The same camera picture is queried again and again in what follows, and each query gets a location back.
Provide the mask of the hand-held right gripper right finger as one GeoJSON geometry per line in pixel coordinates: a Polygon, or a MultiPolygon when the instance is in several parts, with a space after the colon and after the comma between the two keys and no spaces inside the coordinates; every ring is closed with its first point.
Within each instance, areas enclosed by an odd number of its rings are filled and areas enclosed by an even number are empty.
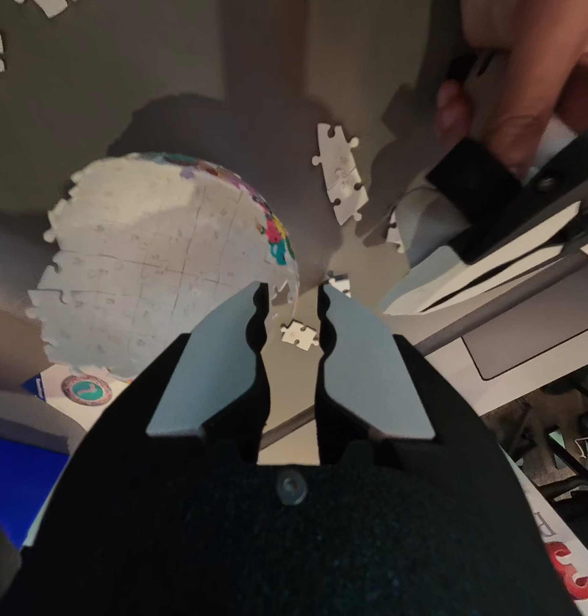
{"type": "Polygon", "coordinates": [[[323,389],[330,401],[393,438],[436,436],[386,324],[331,285],[318,292],[323,389]]]}

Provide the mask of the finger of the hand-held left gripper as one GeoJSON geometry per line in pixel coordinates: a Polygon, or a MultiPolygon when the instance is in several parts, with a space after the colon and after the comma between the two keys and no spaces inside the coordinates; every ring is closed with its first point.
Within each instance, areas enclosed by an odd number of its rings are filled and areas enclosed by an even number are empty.
{"type": "Polygon", "coordinates": [[[448,245],[411,268],[382,303],[386,315],[416,315],[458,304],[501,286],[558,257],[566,243],[553,240],[580,211],[573,202],[479,261],[467,264],[448,245]]]}
{"type": "Polygon", "coordinates": [[[587,236],[573,240],[554,236],[535,246],[513,240],[473,262],[442,246],[421,262],[421,315],[505,293],[540,275],[552,275],[557,268],[575,267],[583,259],[588,259],[587,236]]]}

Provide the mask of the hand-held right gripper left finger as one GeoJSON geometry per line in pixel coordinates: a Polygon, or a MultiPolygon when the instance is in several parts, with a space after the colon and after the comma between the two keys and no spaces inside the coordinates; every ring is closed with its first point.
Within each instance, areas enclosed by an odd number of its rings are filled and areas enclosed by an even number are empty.
{"type": "Polygon", "coordinates": [[[264,365],[268,285],[252,282],[211,311],[189,340],[147,426],[150,437],[199,436],[251,391],[264,365]]]}

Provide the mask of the partly built white puzzle ball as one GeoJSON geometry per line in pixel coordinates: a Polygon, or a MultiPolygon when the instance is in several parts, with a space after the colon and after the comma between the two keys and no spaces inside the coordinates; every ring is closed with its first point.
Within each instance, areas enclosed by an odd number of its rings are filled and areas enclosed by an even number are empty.
{"type": "Polygon", "coordinates": [[[250,283],[295,305],[296,257],[285,227],[239,175],[166,153],[98,159],[71,176],[48,212],[59,251],[28,315],[53,364],[130,381],[177,336],[250,283]]]}

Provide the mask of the puzzle pieces group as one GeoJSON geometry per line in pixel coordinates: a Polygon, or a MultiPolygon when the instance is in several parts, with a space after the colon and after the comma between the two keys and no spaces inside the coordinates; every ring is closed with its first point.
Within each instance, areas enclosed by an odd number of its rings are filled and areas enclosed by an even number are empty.
{"type": "MultiPolygon", "coordinates": [[[[348,140],[341,126],[332,129],[327,123],[319,123],[317,142],[319,152],[311,158],[311,165],[321,166],[327,197],[338,224],[342,226],[350,218],[359,221],[360,210],[368,202],[367,191],[361,186],[362,180],[352,154],[359,139],[352,137],[348,140]]],[[[270,253],[280,266],[288,266],[294,271],[286,282],[288,302],[292,305],[294,317],[299,295],[298,266],[288,233],[278,221],[277,215],[273,214],[272,220],[277,228],[278,242],[270,253]]]]}

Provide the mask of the colourful puzzle ball box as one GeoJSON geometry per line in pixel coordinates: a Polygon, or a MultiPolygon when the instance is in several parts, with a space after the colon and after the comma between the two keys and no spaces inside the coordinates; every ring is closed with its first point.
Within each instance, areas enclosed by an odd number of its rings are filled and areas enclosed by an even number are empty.
{"type": "Polygon", "coordinates": [[[567,524],[507,457],[529,503],[554,570],[581,615],[588,615],[588,550],[567,524]]]}

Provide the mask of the person's left hand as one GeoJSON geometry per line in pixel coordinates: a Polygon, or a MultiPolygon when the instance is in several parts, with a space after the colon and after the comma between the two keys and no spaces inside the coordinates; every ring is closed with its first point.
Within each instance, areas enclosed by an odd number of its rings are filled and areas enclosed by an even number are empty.
{"type": "Polygon", "coordinates": [[[588,129],[588,1],[461,1],[464,38],[507,55],[485,148],[525,179],[552,116],[588,129]]]}

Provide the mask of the dark grey table flap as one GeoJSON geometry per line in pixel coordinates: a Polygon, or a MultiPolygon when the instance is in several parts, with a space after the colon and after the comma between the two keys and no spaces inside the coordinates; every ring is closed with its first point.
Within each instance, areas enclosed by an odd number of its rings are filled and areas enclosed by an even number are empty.
{"type": "Polygon", "coordinates": [[[492,380],[588,331],[588,265],[465,334],[477,371],[492,380]]]}

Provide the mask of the printed instruction leaflet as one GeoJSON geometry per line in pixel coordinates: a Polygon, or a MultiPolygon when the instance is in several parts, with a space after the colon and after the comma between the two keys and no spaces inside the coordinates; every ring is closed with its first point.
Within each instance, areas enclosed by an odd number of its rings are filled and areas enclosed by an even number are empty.
{"type": "Polygon", "coordinates": [[[95,366],[76,373],[68,366],[54,364],[30,377],[21,387],[88,432],[129,384],[130,381],[121,381],[108,370],[95,366]]]}

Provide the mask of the black wheeled chair base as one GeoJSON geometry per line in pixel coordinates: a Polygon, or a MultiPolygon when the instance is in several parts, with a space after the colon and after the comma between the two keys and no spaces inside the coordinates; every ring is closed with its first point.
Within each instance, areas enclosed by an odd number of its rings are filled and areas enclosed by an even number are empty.
{"type": "Polygon", "coordinates": [[[588,366],[499,406],[483,417],[534,486],[583,478],[588,490],[588,366]]]}

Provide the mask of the blue plastic bin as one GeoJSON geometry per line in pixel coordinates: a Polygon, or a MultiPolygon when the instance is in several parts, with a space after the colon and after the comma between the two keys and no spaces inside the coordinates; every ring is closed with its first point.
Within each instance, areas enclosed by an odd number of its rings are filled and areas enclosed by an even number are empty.
{"type": "Polygon", "coordinates": [[[68,458],[0,438],[0,527],[18,550],[68,458]]]}

